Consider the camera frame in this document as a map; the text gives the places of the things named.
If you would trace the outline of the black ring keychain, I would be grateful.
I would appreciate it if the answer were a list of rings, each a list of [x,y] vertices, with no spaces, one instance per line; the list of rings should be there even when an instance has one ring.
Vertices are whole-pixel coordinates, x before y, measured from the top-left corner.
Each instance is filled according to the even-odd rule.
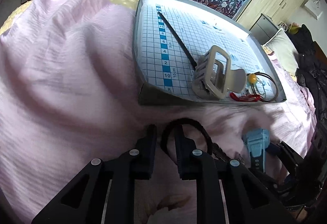
[[[228,162],[231,160],[223,149],[213,141],[212,137],[199,121],[185,117],[175,119],[165,124],[160,135],[159,146],[161,150],[167,154],[175,164],[177,164],[175,134],[193,140],[197,149],[206,152],[218,161]]]

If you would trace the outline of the pink floral bedsheet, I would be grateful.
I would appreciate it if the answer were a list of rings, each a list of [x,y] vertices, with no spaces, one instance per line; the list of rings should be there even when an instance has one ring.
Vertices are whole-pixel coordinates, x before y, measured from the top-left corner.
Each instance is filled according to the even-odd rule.
[[[148,124],[199,121],[231,158],[248,157],[242,136],[255,128],[307,153],[313,98],[277,61],[281,104],[141,106],[134,18],[108,0],[33,0],[1,34],[1,204],[16,222],[31,223],[91,159],[130,150]]]

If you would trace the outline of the light blue kids watch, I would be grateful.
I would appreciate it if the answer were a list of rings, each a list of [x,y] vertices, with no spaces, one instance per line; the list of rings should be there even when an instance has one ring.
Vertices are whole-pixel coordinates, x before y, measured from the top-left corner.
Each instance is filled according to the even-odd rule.
[[[266,149],[270,145],[269,130],[257,128],[243,136],[244,144],[248,150],[251,168],[265,173]]]

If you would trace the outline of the wooden wardrobe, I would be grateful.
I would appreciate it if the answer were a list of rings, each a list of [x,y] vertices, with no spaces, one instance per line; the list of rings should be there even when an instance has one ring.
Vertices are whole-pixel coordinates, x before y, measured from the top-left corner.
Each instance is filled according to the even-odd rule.
[[[236,18],[236,22],[251,29],[261,14],[272,19],[275,24],[287,21],[305,0],[250,0]]]

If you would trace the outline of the grey tray with grid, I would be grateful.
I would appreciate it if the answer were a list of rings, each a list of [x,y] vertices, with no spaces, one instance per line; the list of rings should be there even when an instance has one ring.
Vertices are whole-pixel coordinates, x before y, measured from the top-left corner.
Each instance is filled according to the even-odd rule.
[[[158,12],[172,25],[197,63],[213,45],[226,51],[232,59],[231,68],[243,68],[247,74],[245,89],[234,93],[260,95],[261,99],[237,102],[230,98],[230,91],[223,100],[197,97],[192,90],[195,70]],[[233,20],[190,0],[139,0],[133,52],[141,105],[250,106],[287,99],[272,62],[253,35]]]

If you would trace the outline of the grey bedside drawer cabinet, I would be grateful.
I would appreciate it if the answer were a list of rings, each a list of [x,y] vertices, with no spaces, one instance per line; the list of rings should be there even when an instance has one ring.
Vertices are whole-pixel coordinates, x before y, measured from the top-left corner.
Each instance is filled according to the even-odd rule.
[[[272,19],[265,14],[261,14],[255,24],[251,27],[250,32],[263,45],[268,42],[279,30]]]

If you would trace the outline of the black clothes pile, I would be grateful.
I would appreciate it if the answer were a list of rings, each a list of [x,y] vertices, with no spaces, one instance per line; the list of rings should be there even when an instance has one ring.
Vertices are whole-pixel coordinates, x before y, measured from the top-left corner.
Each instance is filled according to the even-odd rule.
[[[298,52],[298,84],[309,89],[314,99],[318,125],[326,128],[326,64],[315,55],[314,41],[306,25],[287,36]]]

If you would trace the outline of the white paper bag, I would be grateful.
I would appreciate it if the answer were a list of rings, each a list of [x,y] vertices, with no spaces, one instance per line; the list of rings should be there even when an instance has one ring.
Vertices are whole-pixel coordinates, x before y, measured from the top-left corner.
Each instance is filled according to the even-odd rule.
[[[319,20],[323,13],[323,9],[321,7],[321,2],[320,0],[308,0],[304,8],[307,10],[309,14],[311,14],[316,20]]]

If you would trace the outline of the black stick hairpin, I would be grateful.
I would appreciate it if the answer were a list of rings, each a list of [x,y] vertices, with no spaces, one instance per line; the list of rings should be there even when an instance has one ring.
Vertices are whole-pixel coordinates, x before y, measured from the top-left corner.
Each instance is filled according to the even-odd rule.
[[[191,64],[193,70],[196,69],[197,67],[197,62],[194,60],[192,55],[190,54],[189,50],[186,48],[185,44],[181,40],[181,38],[178,36],[172,25],[168,22],[168,20],[164,17],[164,15],[161,12],[158,12],[159,17],[163,20],[164,24],[168,27],[169,31],[171,34],[174,36],[176,41],[178,42],[179,46],[182,48],[184,51],[185,55],[187,56],[189,63]]]

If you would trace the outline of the white pillow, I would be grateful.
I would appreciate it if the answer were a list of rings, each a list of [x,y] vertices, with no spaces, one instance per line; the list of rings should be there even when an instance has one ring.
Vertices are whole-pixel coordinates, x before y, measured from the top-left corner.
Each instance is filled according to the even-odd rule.
[[[298,66],[298,52],[286,32],[280,28],[262,48],[273,60],[278,60],[281,67],[295,77]]]

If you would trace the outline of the beige hair claw clip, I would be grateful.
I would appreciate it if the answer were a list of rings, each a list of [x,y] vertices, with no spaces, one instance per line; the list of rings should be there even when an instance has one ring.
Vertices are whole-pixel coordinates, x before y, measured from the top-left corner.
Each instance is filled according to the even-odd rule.
[[[200,56],[192,80],[192,90],[203,100],[223,100],[227,93],[241,93],[247,83],[243,68],[232,69],[232,59],[220,47],[213,45]]]

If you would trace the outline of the red hair clip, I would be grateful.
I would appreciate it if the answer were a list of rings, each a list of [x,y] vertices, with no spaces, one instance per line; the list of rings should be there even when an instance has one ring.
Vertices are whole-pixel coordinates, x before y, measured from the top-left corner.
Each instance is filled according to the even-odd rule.
[[[237,102],[257,102],[261,99],[260,95],[246,94],[243,96],[237,96],[234,92],[230,93],[230,98]]]

